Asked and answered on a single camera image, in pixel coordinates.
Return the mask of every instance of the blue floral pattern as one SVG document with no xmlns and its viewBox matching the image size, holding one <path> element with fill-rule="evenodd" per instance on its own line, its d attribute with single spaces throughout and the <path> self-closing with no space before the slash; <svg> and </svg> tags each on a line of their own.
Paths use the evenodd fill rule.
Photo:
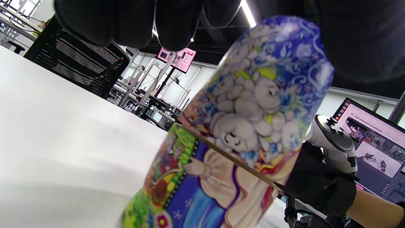
<svg viewBox="0 0 405 228">
<path fill-rule="evenodd" d="M 263 20 L 234 43 L 183 114 L 197 115 L 183 125 L 260 170 L 299 150 L 333 73 L 314 23 Z"/>
</svg>

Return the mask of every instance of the pink screen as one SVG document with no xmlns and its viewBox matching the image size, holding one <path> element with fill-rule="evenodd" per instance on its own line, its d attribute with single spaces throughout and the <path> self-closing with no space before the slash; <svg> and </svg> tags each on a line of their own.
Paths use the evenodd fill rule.
<svg viewBox="0 0 405 228">
<path fill-rule="evenodd" d="M 186 73 L 188 68 L 191 65 L 191 62 L 196 55 L 196 51 L 191 50 L 190 48 L 185 48 L 179 52 L 177 52 L 177 56 L 174 62 L 171 64 L 172 67 L 177 68 L 183 73 Z M 158 59 L 162 60 L 163 62 L 169 61 L 171 57 L 171 52 L 165 48 L 161 48 L 158 54 Z"/>
</svg>

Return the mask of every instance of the stool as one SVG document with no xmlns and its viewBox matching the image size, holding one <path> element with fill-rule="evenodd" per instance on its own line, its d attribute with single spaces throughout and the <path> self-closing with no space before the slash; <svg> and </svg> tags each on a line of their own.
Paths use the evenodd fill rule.
<svg viewBox="0 0 405 228">
<path fill-rule="evenodd" d="M 14 53 L 20 54 L 21 51 L 25 51 L 25 48 L 23 48 L 21 45 L 16 44 L 12 41 L 7 41 L 7 43 L 11 44 L 12 46 L 15 47 Z"/>
</svg>

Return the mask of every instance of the human arm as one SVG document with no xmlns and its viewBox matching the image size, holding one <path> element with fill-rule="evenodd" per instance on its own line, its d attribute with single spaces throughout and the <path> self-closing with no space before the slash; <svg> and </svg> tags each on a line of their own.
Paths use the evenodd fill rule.
<svg viewBox="0 0 405 228">
<path fill-rule="evenodd" d="M 357 189 L 347 215 L 365 228 L 397 228 L 404 208 Z"/>
<path fill-rule="evenodd" d="M 405 228 L 405 206 L 395 205 L 356 188 L 351 174 L 322 162 L 318 147 L 304 143 L 284 193 L 324 214 L 348 215 L 365 228 Z"/>
</svg>

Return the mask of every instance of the window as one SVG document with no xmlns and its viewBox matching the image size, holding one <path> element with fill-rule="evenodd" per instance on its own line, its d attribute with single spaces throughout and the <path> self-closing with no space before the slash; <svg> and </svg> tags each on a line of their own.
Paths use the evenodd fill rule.
<svg viewBox="0 0 405 228">
<path fill-rule="evenodd" d="M 24 16 L 31 16 L 38 8 L 39 4 L 36 5 L 38 2 L 40 4 L 40 0 L 11 0 L 8 2 L 7 8 L 14 12 L 22 13 Z"/>
</svg>

